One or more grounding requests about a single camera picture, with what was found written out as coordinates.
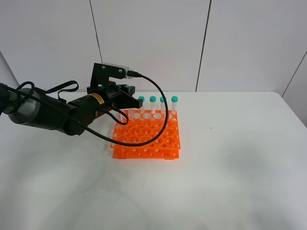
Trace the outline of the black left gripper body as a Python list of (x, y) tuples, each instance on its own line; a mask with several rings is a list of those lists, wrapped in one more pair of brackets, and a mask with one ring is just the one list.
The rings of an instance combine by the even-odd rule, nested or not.
[(98, 106), (96, 110), (99, 113), (109, 112), (115, 109), (123, 109), (123, 94), (116, 86), (115, 82), (111, 81), (108, 87), (104, 85), (87, 87), (87, 94), (96, 99)]

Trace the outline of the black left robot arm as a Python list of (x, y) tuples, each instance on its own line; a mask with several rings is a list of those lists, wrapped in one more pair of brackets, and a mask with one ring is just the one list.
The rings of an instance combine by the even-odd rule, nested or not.
[(67, 102), (58, 97), (50, 97), (53, 92), (70, 92), (69, 81), (48, 91), (20, 85), (12, 89), (0, 85), (0, 112), (8, 115), (15, 124), (46, 130), (57, 130), (69, 136), (81, 135), (95, 119), (111, 110), (141, 108), (140, 99), (135, 99), (134, 86), (117, 85), (109, 81), (108, 88), (103, 85), (90, 86), (83, 97)]

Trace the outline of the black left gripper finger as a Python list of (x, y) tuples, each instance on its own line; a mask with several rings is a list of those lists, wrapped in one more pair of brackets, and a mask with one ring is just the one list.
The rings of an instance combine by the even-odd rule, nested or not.
[(129, 86), (126, 84), (117, 85), (123, 92), (132, 96), (135, 93), (135, 86)]
[(117, 109), (130, 109), (136, 108), (140, 109), (143, 106), (143, 101), (141, 99), (136, 99), (133, 97), (135, 90), (120, 90), (120, 94), (116, 99), (115, 107)]

